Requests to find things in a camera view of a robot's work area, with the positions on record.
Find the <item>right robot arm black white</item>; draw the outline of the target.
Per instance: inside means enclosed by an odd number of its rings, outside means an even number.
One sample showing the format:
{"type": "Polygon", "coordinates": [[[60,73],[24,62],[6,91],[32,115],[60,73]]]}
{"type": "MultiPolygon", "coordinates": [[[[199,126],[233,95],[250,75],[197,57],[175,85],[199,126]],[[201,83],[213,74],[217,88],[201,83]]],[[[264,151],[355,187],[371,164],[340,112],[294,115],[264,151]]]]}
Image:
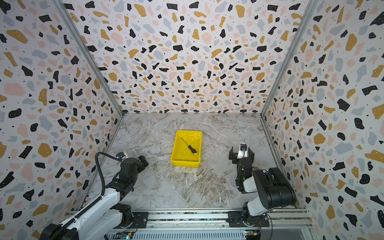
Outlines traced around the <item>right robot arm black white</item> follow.
{"type": "Polygon", "coordinates": [[[237,167],[236,187],[242,194],[256,194],[244,203],[242,210],[229,214],[230,223],[254,226],[266,221],[267,213],[276,208],[295,205],[297,197],[279,168],[261,170],[253,166],[255,153],[240,144],[237,153],[229,152],[229,160],[237,167]]]}

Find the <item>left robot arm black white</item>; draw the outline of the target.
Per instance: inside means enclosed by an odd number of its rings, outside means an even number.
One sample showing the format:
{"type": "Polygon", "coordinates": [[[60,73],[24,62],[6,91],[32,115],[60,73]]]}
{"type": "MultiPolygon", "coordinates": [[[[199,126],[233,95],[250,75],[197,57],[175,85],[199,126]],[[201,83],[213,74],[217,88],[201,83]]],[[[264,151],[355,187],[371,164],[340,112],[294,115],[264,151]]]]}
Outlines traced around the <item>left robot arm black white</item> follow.
{"type": "Polygon", "coordinates": [[[108,232],[122,229],[124,239],[132,239],[138,229],[147,225],[148,213],[136,215],[132,207],[122,204],[127,194],[134,191],[138,175],[149,166],[144,156],[129,158],[124,152],[117,154],[114,160],[120,162],[120,171],[110,183],[105,182],[99,156],[110,159],[113,156],[98,152],[95,162],[101,180],[101,193],[76,214],[60,224],[50,224],[41,233],[42,240],[99,240],[107,239],[108,232]]]}

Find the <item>screwdriver black yellow handle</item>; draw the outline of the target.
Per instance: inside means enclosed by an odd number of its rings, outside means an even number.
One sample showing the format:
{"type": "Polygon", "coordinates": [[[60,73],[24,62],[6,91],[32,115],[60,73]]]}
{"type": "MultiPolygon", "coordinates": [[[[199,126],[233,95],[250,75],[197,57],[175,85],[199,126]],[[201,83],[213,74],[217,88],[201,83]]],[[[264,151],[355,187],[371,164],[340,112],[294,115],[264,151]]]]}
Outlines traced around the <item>screwdriver black yellow handle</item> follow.
{"type": "Polygon", "coordinates": [[[198,152],[183,138],[181,137],[181,139],[183,140],[183,142],[188,146],[188,148],[190,149],[190,151],[192,152],[193,155],[197,156],[198,155],[198,152]]]}

